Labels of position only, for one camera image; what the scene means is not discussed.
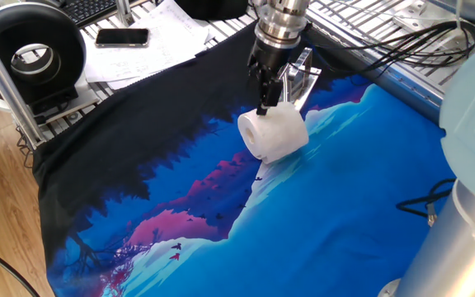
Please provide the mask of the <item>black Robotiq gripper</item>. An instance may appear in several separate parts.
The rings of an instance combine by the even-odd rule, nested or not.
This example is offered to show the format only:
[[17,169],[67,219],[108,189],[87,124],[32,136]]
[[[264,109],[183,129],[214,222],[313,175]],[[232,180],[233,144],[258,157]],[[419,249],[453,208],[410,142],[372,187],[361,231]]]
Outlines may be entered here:
[[291,51],[292,49],[279,49],[255,40],[247,62],[247,87],[259,89],[260,102],[256,109],[259,116],[265,116],[270,107],[278,104],[283,83],[276,77],[288,62]]

